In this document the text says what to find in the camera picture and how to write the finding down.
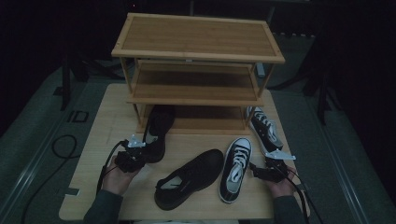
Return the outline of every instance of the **hand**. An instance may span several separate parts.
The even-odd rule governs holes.
[[[117,156],[113,156],[113,158],[111,158],[111,164],[106,169],[102,189],[114,194],[122,195],[128,189],[132,179],[134,179],[140,170],[133,173],[124,173],[119,167],[117,167],[115,163],[116,157]]]
[[[292,180],[294,178],[294,173],[296,172],[296,169],[288,166],[288,170],[289,170],[288,178]],[[278,183],[268,180],[264,180],[264,182],[271,191],[273,198],[293,195],[294,191],[296,190],[294,186],[286,178]]]

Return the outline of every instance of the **black sneaker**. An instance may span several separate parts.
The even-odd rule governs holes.
[[[251,106],[247,108],[247,116],[250,114],[251,108]],[[277,136],[276,123],[273,120],[269,120],[259,107],[254,110],[249,126],[259,138],[260,147],[264,155],[277,149],[282,150],[283,143]]]
[[[219,187],[223,202],[233,203],[238,197],[251,154],[252,147],[246,138],[237,138],[228,148]]]
[[[223,162],[223,153],[218,149],[202,153],[158,181],[154,194],[155,203],[163,210],[177,208],[195,191],[205,189],[215,182]]]
[[[155,105],[149,116],[143,142],[146,162],[154,163],[163,159],[165,154],[165,135],[175,121],[175,107],[173,105]]]

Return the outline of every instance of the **dark background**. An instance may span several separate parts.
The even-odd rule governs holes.
[[[79,52],[111,60],[128,11],[189,15],[190,1],[2,1],[0,135],[42,81]],[[314,35],[304,69],[324,67],[389,196],[396,202],[396,5],[392,1],[195,0],[196,15],[265,20],[286,36]],[[309,77],[319,85],[322,76]]]

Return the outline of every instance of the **wooden tabletop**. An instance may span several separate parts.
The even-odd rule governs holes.
[[[113,57],[249,63],[285,59],[265,21],[129,13]]]
[[[137,122],[133,106],[126,104],[128,88],[125,84],[108,86],[99,107],[90,135],[83,149],[78,166],[70,183],[70,188],[79,189],[78,196],[65,195],[60,210],[60,218],[82,220],[95,198],[96,184],[108,154],[121,140],[135,133]],[[289,152],[289,145],[282,124],[269,91],[265,91],[264,112],[276,121],[278,135],[284,143],[283,150]],[[226,152],[237,137],[248,138],[253,146],[251,161],[263,167],[256,136],[214,135],[214,134],[171,134],[166,135],[166,152],[162,161],[146,164],[134,178],[124,195],[120,219],[248,219],[269,218],[273,216],[273,199],[268,188],[247,169],[240,195],[235,203],[226,204],[219,198],[219,181],[206,189],[193,193],[180,207],[172,211],[161,210],[154,202],[157,181],[167,177],[200,153],[211,148]],[[286,161],[292,167],[293,161]]]

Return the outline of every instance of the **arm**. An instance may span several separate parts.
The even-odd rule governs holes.
[[[122,204],[122,194],[128,189],[132,179],[139,173],[124,173],[115,164],[116,156],[111,160],[106,169],[102,189],[84,217],[84,223],[118,223],[119,212]]]
[[[289,172],[288,178],[292,180],[294,178],[295,169],[288,167]],[[271,181],[264,181],[268,186],[274,198],[274,220],[276,224],[303,224],[304,215],[300,210],[300,206],[297,204],[296,199],[293,196],[295,191],[294,186],[286,178],[278,183]]]

